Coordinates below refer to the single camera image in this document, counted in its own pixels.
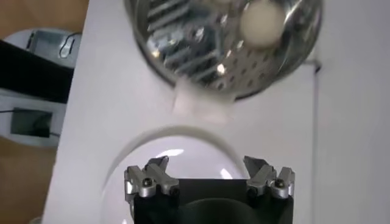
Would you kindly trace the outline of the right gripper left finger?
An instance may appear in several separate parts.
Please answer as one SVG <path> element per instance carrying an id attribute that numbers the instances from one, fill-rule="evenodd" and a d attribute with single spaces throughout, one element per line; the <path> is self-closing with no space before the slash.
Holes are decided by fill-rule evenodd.
<path id="1" fill-rule="evenodd" d="M 165 171 L 169 156 L 151 158 L 141 169 L 129 166 L 124 171 L 125 198 L 150 198 L 158 192 L 170 197 L 180 194 L 179 180 L 170 177 Z"/>

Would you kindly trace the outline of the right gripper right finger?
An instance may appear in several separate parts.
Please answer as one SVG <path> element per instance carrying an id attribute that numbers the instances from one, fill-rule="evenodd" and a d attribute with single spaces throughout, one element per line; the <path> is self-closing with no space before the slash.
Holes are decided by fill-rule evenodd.
<path id="1" fill-rule="evenodd" d="M 294 196 L 295 172 L 290 167 L 282 167 L 279 173 L 264 159 L 245 156 L 244 165 L 250 178 L 246 180 L 247 193 L 252 198 L 263 196 L 267 191 L 277 199 Z"/>

